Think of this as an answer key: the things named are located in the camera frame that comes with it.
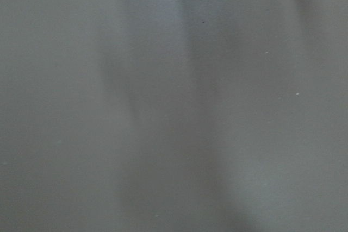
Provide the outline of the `green bowl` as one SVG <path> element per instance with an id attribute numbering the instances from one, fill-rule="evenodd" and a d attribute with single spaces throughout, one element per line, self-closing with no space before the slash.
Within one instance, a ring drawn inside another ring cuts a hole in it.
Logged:
<path id="1" fill-rule="evenodd" d="M 1 0 L 1 231 L 347 231 L 347 0 Z"/>

